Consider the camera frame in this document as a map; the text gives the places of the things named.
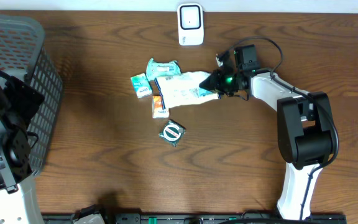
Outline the yellow chips snack bag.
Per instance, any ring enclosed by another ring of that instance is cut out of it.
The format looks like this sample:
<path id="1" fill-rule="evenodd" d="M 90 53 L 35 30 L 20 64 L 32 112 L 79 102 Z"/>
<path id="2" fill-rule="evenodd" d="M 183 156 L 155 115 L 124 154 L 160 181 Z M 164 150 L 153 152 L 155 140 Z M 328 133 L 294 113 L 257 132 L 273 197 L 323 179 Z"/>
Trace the yellow chips snack bag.
<path id="1" fill-rule="evenodd" d="M 217 93 L 199 87 L 209 76 L 208 72 L 197 71 L 155 78 L 163 107 L 170 109 L 177 106 L 200 105 L 220 99 Z"/>

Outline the teal wrapper packet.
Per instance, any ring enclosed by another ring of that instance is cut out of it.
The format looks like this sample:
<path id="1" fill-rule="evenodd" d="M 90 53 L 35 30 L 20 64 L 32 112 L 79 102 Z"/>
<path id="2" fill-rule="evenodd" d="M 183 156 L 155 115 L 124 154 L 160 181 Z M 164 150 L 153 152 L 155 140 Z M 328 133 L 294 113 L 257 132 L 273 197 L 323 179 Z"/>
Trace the teal wrapper packet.
<path id="1" fill-rule="evenodd" d="M 160 76 L 179 75 L 181 74 L 181 69 L 176 60 L 167 63 L 158 63 L 151 58 L 147 64 L 145 74 L 148 81 L 152 81 Z"/>

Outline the orange tissue pack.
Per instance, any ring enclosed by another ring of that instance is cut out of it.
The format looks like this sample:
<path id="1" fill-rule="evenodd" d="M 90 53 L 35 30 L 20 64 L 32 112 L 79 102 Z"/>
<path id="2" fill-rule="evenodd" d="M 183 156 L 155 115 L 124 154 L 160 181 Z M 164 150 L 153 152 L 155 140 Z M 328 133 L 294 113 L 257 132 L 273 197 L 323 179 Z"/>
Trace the orange tissue pack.
<path id="1" fill-rule="evenodd" d="M 152 97 L 152 117 L 153 119 L 165 119 L 170 115 L 169 109 L 163 108 L 162 97 L 154 95 Z"/>

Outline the dark green round-logo packet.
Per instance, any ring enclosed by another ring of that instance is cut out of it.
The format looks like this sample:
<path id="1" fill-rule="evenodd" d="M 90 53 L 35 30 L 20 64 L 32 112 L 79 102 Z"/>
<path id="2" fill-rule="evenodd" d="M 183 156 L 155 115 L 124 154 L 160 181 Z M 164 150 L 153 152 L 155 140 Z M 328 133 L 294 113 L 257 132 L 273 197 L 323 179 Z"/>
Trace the dark green round-logo packet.
<path id="1" fill-rule="evenodd" d="M 186 129 L 182 125 L 169 119 L 158 136 L 173 147 L 176 147 L 185 133 Z"/>

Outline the teal tissue pack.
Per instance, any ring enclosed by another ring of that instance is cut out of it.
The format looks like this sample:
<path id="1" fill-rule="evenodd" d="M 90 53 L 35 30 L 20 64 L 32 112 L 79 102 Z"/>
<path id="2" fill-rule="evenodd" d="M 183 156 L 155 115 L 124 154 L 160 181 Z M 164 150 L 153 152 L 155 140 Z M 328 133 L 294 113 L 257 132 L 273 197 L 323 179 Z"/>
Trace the teal tissue pack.
<path id="1" fill-rule="evenodd" d="M 145 73 L 131 77 L 131 83 L 138 98 L 143 98 L 152 94 L 152 88 Z"/>

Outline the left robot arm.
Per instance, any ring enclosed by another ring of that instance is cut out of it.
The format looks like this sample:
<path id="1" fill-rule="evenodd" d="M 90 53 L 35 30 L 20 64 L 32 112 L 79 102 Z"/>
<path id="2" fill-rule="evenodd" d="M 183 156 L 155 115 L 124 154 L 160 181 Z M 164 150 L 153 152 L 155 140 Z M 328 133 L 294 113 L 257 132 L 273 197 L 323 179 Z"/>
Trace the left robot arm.
<path id="1" fill-rule="evenodd" d="M 30 164 L 28 130 L 44 96 L 0 70 L 0 223 L 43 223 Z"/>

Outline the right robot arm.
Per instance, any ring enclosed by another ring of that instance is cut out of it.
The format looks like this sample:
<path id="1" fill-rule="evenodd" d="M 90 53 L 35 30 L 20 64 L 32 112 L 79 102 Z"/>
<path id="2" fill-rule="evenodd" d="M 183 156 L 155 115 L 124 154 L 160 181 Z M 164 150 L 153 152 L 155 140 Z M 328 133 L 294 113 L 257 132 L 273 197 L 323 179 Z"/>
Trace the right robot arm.
<path id="1" fill-rule="evenodd" d="M 283 81 L 271 68 L 261 68 L 254 45 L 217 55 L 218 69 L 200 88 L 230 97 L 245 91 L 277 113 L 278 148 L 286 162 L 281 218 L 309 220 L 316 179 L 337 156 L 338 134 L 327 94 L 309 93 Z"/>

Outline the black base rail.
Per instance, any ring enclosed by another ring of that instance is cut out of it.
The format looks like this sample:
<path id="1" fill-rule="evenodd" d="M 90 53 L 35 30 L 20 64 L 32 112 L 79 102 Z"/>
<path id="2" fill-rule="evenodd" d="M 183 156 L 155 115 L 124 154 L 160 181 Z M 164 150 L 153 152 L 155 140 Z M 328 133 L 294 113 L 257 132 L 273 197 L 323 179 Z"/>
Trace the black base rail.
<path id="1" fill-rule="evenodd" d="M 134 208 L 104 208 L 92 205 L 74 213 L 43 213 L 44 223 L 112 224 L 219 224 L 219 223 L 336 223 L 346 224 L 343 214 L 316 214 L 304 220 L 286 220 L 277 212 L 247 210 L 234 213 L 161 213 Z"/>

